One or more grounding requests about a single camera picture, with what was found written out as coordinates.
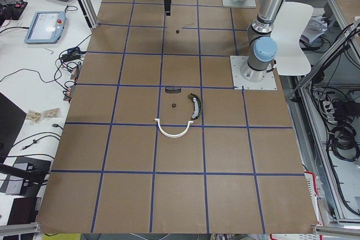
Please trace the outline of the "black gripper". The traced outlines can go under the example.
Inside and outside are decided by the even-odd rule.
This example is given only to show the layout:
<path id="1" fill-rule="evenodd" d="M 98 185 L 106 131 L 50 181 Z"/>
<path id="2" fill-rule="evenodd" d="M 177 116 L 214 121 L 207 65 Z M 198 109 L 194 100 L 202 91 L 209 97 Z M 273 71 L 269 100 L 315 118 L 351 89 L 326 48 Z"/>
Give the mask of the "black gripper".
<path id="1" fill-rule="evenodd" d="M 164 0 L 165 14 L 167 16 L 171 15 L 171 3 L 172 3 L 172 0 Z"/>

